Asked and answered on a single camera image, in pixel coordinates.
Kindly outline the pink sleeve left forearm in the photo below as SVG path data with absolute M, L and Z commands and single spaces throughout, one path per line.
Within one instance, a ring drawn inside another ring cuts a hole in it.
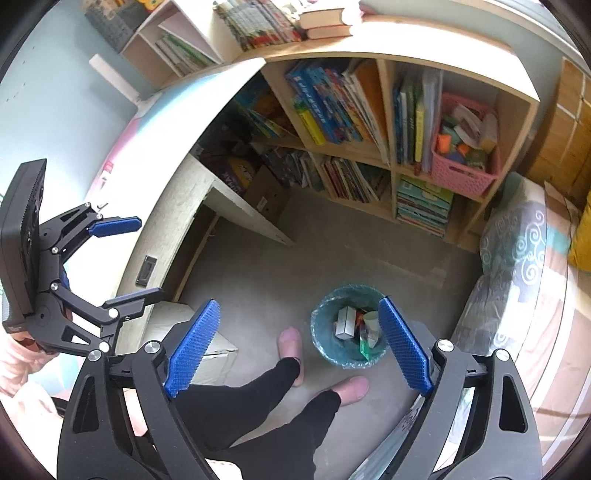
M 6 333 L 1 335 L 1 403 L 11 419 L 57 414 L 46 390 L 35 383 L 28 385 L 28 377 L 55 357 L 43 350 L 32 350 Z

